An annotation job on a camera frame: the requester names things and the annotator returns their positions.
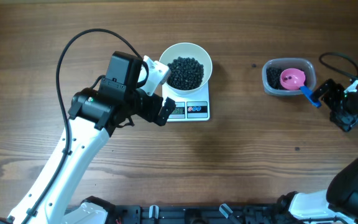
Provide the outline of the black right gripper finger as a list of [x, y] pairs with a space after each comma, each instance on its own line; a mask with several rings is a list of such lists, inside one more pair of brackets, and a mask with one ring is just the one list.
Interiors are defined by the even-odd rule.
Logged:
[[328, 79], [321, 84], [310, 96], [313, 103], [319, 103], [322, 100], [327, 105], [337, 104], [337, 83]]
[[358, 123], [358, 115], [346, 112], [331, 111], [329, 119], [344, 132], [349, 132]]

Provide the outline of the pink scoop blue handle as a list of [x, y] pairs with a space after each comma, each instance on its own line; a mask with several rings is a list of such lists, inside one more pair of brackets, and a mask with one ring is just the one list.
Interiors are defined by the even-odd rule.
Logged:
[[306, 76], [302, 70], [297, 68], [288, 68], [280, 74], [281, 86], [286, 90], [301, 90], [302, 94], [309, 102], [319, 108], [321, 103], [312, 97], [313, 92], [305, 85]]

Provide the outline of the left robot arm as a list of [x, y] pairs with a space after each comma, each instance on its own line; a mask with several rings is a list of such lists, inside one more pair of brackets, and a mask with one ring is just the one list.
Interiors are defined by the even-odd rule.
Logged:
[[76, 93], [65, 129], [50, 159], [20, 203], [0, 223], [115, 223], [115, 206], [88, 197], [79, 208], [67, 206], [90, 162], [117, 128], [131, 126], [132, 116], [165, 125], [175, 102], [154, 92], [166, 82], [168, 66], [124, 52], [114, 52], [96, 85]]

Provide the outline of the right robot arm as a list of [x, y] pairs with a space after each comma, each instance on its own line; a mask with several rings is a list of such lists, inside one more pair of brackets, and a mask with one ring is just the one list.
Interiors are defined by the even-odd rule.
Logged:
[[[331, 122], [344, 132], [358, 123], [358, 77], [348, 88], [329, 79], [311, 97], [329, 106]], [[278, 205], [302, 223], [358, 223], [358, 158], [333, 178], [327, 190], [292, 192], [282, 196]]]

